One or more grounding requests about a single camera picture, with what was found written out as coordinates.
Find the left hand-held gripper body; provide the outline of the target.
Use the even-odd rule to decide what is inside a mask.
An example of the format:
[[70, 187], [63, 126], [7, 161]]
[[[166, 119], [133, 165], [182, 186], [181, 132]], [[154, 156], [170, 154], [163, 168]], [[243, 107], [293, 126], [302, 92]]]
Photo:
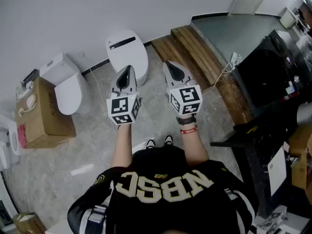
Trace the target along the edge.
[[141, 98], [136, 86], [127, 89], [111, 87], [110, 97], [107, 99], [107, 109], [113, 124], [134, 123], [140, 108]]

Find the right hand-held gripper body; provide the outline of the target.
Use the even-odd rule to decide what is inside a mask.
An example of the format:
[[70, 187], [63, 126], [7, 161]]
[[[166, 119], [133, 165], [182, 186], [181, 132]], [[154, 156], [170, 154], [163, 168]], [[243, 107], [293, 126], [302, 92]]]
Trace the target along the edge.
[[203, 99], [200, 86], [194, 80], [176, 84], [168, 82], [167, 85], [168, 101], [178, 116], [199, 112]]

